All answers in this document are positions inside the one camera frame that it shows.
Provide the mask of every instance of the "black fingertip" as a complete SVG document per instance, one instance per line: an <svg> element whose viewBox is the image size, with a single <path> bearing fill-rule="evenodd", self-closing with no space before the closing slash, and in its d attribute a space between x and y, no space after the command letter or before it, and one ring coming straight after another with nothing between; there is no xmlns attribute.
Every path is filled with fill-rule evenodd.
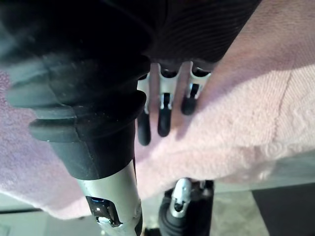
<svg viewBox="0 0 315 236"><path fill-rule="evenodd" d="M191 115L195 111L196 105L197 99L194 99L193 97L184 97L181 106L182 113L186 116Z"/></svg>
<svg viewBox="0 0 315 236"><path fill-rule="evenodd" d="M137 119L138 123L138 140L143 146L149 145L151 141L150 116L144 111Z"/></svg>
<svg viewBox="0 0 315 236"><path fill-rule="evenodd" d="M164 107L158 114L157 132L161 137L166 137L171 130L171 110Z"/></svg>

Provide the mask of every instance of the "robotic hand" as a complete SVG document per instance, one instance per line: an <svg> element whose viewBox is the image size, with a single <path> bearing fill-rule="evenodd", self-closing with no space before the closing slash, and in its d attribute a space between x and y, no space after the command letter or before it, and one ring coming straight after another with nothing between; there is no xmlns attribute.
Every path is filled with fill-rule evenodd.
<svg viewBox="0 0 315 236"><path fill-rule="evenodd" d="M50 142L107 234L138 236L142 228L134 120L146 96L137 80L151 62L163 65L164 75L187 60L212 71L259 2L0 2L0 68L12 81L7 100L33 109L31 134ZM165 91L164 102L171 95ZM161 127L167 135L169 127Z"/></svg>

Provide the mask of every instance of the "pink towel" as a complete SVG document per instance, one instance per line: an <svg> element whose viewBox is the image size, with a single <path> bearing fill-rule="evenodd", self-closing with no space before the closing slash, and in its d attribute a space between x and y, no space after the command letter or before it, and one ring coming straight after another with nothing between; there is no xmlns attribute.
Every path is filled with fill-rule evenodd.
<svg viewBox="0 0 315 236"><path fill-rule="evenodd" d="M177 89L168 137L157 134L158 78L152 68L152 142L135 143L142 198L181 177L217 179L315 147L315 1L263 0L215 69L191 117ZM0 75L0 192L59 218L90 214L76 181L49 145L27 130L31 111L4 99Z"/></svg>

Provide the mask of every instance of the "metal bracket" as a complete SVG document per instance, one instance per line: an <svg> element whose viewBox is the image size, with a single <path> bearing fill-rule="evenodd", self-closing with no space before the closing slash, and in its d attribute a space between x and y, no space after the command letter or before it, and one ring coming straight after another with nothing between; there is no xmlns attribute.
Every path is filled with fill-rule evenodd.
<svg viewBox="0 0 315 236"><path fill-rule="evenodd" d="M168 109L172 109L172 104L174 101L174 96L175 96L175 91L176 91L176 86L177 86L177 81L178 78L181 74L182 67L180 67L178 73L176 76L172 78L167 78L164 77L161 73L161 65L158 64L158 75L159 75L159 93L160 93L160 108L164 109L164 94L169 93L170 94L170 99L169 103L167 105Z"/></svg>
<svg viewBox="0 0 315 236"><path fill-rule="evenodd" d="M194 84L199 85L198 91L195 95L195 99L198 99L198 97L200 96L200 93L202 92L203 88L205 87L207 81L209 80L210 76L211 76L211 72L209 72L207 75L202 76L202 77L198 77L196 75L194 75L193 71L192 71L192 67L193 67L193 62L190 62L190 74L189 74L189 86L186 92L186 96L188 98L190 98L190 93L192 90L192 86Z"/></svg>
<svg viewBox="0 0 315 236"><path fill-rule="evenodd" d="M146 96L146 104L144 105L144 112L149 114L149 103L150 103L150 73L147 74L147 77L143 80L138 80L137 89L143 91Z"/></svg>

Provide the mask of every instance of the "black rubber sleeve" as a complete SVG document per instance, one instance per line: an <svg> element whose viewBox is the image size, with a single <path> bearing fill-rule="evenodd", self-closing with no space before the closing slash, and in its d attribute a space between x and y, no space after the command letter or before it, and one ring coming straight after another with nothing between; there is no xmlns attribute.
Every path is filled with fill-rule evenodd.
<svg viewBox="0 0 315 236"><path fill-rule="evenodd" d="M195 111L196 105L197 99L185 96L182 101L181 111L184 115L189 116Z"/></svg>
<svg viewBox="0 0 315 236"><path fill-rule="evenodd" d="M150 71L140 53L150 40L100 1L0 2L6 98L34 110L31 134L50 142L73 177L104 178L134 158L134 121L145 103L137 80Z"/></svg>
<svg viewBox="0 0 315 236"><path fill-rule="evenodd" d="M172 111L167 107L159 110L157 132L161 137L166 137L171 130Z"/></svg>
<svg viewBox="0 0 315 236"><path fill-rule="evenodd" d="M138 116L138 140L143 146L147 146L151 141L150 116L144 111Z"/></svg>

